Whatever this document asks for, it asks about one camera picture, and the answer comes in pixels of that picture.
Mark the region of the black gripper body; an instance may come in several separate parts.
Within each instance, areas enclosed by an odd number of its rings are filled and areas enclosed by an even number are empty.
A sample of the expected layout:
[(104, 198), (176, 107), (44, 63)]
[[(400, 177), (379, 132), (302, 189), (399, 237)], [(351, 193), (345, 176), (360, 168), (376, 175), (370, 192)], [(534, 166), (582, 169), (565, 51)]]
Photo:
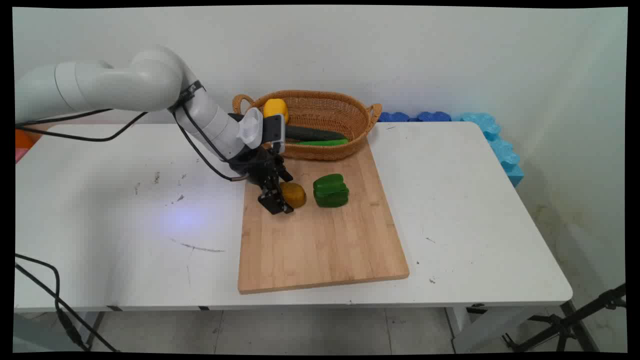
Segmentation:
[(245, 147), (231, 158), (231, 169), (240, 176), (247, 175), (250, 184), (263, 188), (270, 180), (284, 178), (284, 158), (272, 148)]

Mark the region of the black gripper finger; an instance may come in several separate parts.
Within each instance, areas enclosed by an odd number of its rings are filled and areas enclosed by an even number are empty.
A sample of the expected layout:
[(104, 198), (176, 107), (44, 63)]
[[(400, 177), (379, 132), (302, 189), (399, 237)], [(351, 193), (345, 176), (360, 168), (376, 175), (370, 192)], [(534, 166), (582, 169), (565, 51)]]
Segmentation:
[[(285, 167), (277, 167), (276, 174), (278, 175), (278, 178), (283, 180), (283, 182), (285, 183), (291, 182), (293, 180), (293, 176), (288, 173)], [(288, 203), (288, 201), (285, 199), (282, 187), (281, 185), (279, 185), (279, 180), (276, 181), (276, 202), (279, 206), (278, 214), (290, 214), (294, 212), (294, 207), (292, 207), (292, 205), (290, 205), (290, 203)]]
[(287, 213), (287, 203), (282, 194), (278, 175), (268, 175), (259, 184), (258, 202), (272, 215)]

